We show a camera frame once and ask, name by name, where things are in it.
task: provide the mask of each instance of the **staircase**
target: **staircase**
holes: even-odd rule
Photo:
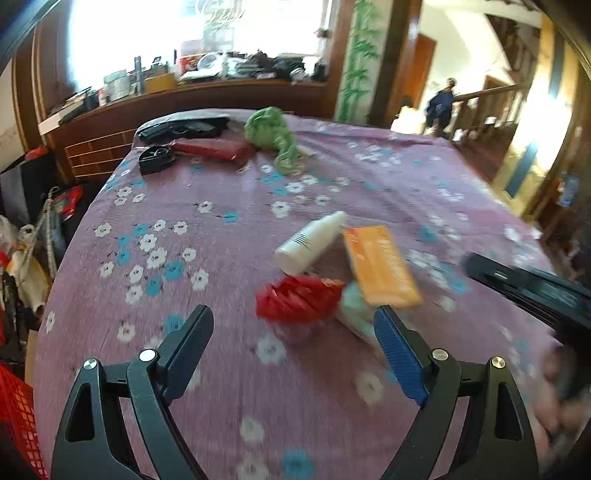
[[[529,85],[510,85],[458,95],[453,143],[481,178],[491,183],[503,164]]]

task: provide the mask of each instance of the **doorway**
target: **doorway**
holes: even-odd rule
[[[431,69],[431,60],[435,53],[437,42],[432,38],[419,34],[414,49],[413,64],[408,72],[402,104],[418,109],[427,83],[427,76]]]

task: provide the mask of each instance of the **floor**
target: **floor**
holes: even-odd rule
[[[465,139],[457,149],[468,165],[487,183],[492,183],[503,160],[515,129],[511,126],[495,129],[492,135],[484,133],[477,140]]]

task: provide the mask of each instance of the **pink bedspread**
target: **pink bedspread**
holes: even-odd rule
[[[237,120],[250,114],[225,112]],[[238,171],[184,157],[142,178],[132,150],[93,202],[61,264],[38,337],[35,410],[48,467],[83,361],[128,361],[205,304],[214,333],[171,411],[209,478],[378,479],[416,405],[337,321],[293,347],[254,313],[255,292],[282,276],[273,250],[336,210],[347,212],[349,226],[388,226],[425,299],[400,315],[433,348],[464,361],[503,356],[528,401],[537,359],[553,341],[549,329],[465,277],[458,262],[478,252],[548,269],[530,228],[446,141],[288,121],[298,142],[316,152],[301,175],[278,174],[272,155],[259,153]],[[342,242],[314,271],[352,279]],[[133,417],[129,403],[123,410]],[[129,425],[139,465],[155,476],[137,427]],[[459,427],[458,418],[439,475]]]

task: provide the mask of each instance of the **bottle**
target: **bottle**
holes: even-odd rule
[[[299,275],[343,232],[345,212],[314,220],[275,250],[275,264],[287,275]]]

